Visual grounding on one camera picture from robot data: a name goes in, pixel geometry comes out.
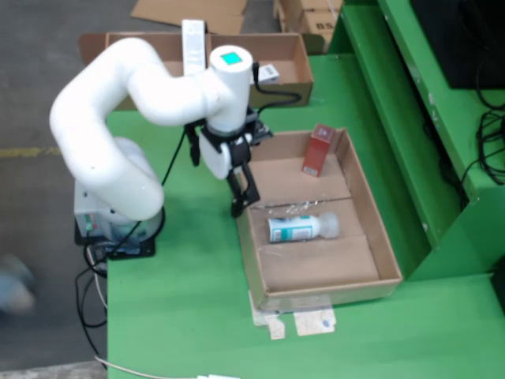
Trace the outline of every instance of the person's foot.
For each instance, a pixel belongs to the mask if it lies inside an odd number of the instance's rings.
[[[9,314],[25,314],[33,309],[35,296],[22,282],[17,282],[11,290],[9,300],[3,304],[2,310]]]
[[[0,258],[0,310],[10,314],[27,313],[35,305],[33,275],[14,255]]]

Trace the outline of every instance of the yellow floor line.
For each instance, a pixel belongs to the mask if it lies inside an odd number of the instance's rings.
[[[60,156],[59,148],[0,148],[2,158],[36,158],[37,156]]]

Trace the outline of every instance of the green shelf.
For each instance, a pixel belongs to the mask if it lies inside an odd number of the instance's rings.
[[[439,156],[379,6],[345,6],[342,21],[396,160],[433,247],[458,217],[455,189],[443,181]]]
[[[472,90],[453,89],[445,80],[409,0],[379,0],[380,8],[409,67],[417,89],[438,130],[454,168],[461,178],[477,158],[475,133],[486,108]],[[492,103],[505,102],[505,91],[484,91]],[[489,144],[492,152],[503,147]],[[505,169],[505,159],[498,154],[489,163]],[[470,199],[496,184],[477,165],[469,170],[465,190]]]

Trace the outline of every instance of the concrete floor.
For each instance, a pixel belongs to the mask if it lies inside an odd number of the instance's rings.
[[[47,119],[55,96],[82,69],[80,34],[177,30],[130,18],[135,1],[0,1],[0,254],[20,257],[37,279],[35,311],[0,317],[0,372],[92,359],[73,288],[84,268],[73,244],[73,180],[50,149]],[[277,32],[271,7],[271,0],[249,0],[242,31]],[[86,314],[103,317],[94,291]],[[106,356],[106,329],[93,338]]]

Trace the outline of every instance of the cardboard box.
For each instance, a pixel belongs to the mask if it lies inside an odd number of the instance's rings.
[[[79,38],[80,55],[84,64],[89,64],[112,43],[132,36],[148,41],[156,49],[173,77],[182,75],[181,33],[117,32],[84,34]],[[228,43],[244,47],[261,65],[271,63],[279,71],[279,83],[263,84],[262,88],[300,94],[301,100],[294,106],[304,106],[309,103],[314,79],[303,40],[298,34],[207,35],[205,47],[207,56],[213,48]],[[287,99],[287,97],[265,95],[259,93],[253,85],[251,86],[249,103],[253,107],[262,107],[267,103],[282,99]],[[127,98],[117,109],[129,110],[136,109],[136,107],[133,101]]]
[[[301,100],[293,106],[307,105],[310,100],[314,78],[309,58],[298,34],[242,34],[239,36],[210,37],[211,48],[221,45],[237,45],[248,50],[260,65],[272,64],[279,72],[278,84],[263,84],[261,88],[269,91],[296,92]],[[289,99],[287,96],[273,96],[259,93],[251,86],[249,103],[252,107]]]
[[[205,20],[209,32],[238,34],[241,31],[247,0],[139,0],[132,17],[180,25],[185,18]]]
[[[261,200],[237,220],[249,289],[261,310],[299,310],[390,295],[402,274],[345,129],[319,178],[301,171],[310,132],[277,133],[252,150]],[[268,242],[267,219],[333,211],[336,239]]]
[[[335,13],[339,13],[343,6],[343,0],[279,0],[284,13],[286,14],[287,23],[294,29],[298,28],[301,18],[304,13],[329,13],[332,15],[330,5],[332,5]]]
[[[327,0],[275,0],[277,9],[274,15],[279,16],[282,32],[299,32],[302,34],[305,48],[309,55],[326,54],[333,39],[335,15],[340,14],[343,0],[332,0],[332,13]]]

